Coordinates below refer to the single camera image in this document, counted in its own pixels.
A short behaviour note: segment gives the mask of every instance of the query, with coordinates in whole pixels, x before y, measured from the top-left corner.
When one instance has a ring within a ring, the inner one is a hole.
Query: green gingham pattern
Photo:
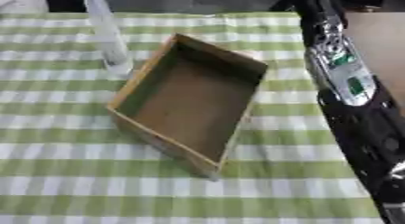
[[[136,69],[172,33],[269,65],[218,182],[122,136],[85,14],[0,17],[0,223],[381,223],[335,144],[294,14],[118,14]]]

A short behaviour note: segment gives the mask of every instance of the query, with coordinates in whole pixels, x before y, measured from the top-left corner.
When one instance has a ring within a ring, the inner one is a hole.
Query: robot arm
[[[290,0],[301,16],[318,103],[386,223],[405,223],[405,119],[351,40],[338,0]]]

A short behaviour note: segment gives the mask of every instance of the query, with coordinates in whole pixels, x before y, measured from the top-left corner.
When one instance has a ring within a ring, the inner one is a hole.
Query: open wooden box
[[[217,178],[267,65],[174,35],[108,104],[119,126]]]

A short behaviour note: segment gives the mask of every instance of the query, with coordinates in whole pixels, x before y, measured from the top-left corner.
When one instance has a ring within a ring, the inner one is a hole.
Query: white bottle
[[[106,0],[84,0],[84,2],[107,70],[119,76],[126,76],[134,67],[134,62]]]

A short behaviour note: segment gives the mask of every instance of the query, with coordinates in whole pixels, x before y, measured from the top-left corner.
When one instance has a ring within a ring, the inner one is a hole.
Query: green and white checkered tablecloth
[[[0,223],[381,223],[316,104],[294,14],[118,14],[137,68],[172,33],[270,65],[218,182],[130,143],[85,14],[0,15]]]

